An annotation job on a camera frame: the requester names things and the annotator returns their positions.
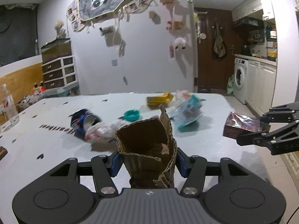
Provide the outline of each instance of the white plush toy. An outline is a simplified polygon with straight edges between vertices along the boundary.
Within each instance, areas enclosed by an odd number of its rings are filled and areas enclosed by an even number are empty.
[[[174,48],[178,49],[179,47],[181,47],[182,49],[186,49],[186,40],[182,37],[177,37],[174,40]]]

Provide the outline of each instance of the blue can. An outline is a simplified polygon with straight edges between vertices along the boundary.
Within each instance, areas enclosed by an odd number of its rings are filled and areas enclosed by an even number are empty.
[[[85,135],[89,127],[101,122],[101,118],[92,114],[88,109],[75,112],[71,118],[71,127],[81,135]]]

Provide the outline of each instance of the green plastic bag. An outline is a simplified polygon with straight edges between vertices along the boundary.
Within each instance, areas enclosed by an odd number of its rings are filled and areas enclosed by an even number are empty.
[[[227,88],[226,88],[227,94],[233,93],[233,91],[234,91],[234,81],[235,81],[235,75],[232,75],[229,78],[228,83],[227,83]]]

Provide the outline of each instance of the white table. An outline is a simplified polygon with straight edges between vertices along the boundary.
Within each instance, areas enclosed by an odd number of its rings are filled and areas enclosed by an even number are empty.
[[[104,122],[112,122],[130,109],[139,109],[142,118],[160,115],[159,110],[150,110],[146,97],[156,94],[108,94],[98,96],[76,96],[43,99],[20,113],[20,122],[3,133],[0,146],[8,154],[0,161],[0,217],[4,224],[17,224],[11,203],[14,195],[27,184],[46,173],[69,157],[79,162],[90,161],[100,154],[110,155],[116,143],[97,145],[76,138],[73,134],[49,131],[39,128],[42,124],[70,127],[72,113],[82,108],[90,109]],[[174,138],[187,155],[200,155],[208,161],[220,161],[229,157],[262,178],[267,172],[254,146],[240,147],[236,141],[222,136],[225,120],[232,110],[228,102],[219,94],[197,94],[203,102],[203,116],[198,123],[190,125],[185,132],[173,129]],[[43,159],[36,159],[40,154]],[[118,191],[129,188],[130,176],[123,165],[118,176],[113,179]],[[180,190],[185,180],[175,170],[175,186]],[[81,183],[93,189],[92,178],[86,177]],[[217,177],[207,177],[205,189],[217,183]]]

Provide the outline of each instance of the range hood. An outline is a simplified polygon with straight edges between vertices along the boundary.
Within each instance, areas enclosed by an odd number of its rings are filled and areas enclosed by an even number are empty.
[[[262,20],[244,17],[233,23],[234,27],[246,27],[248,31],[264,29],[264,22]]]

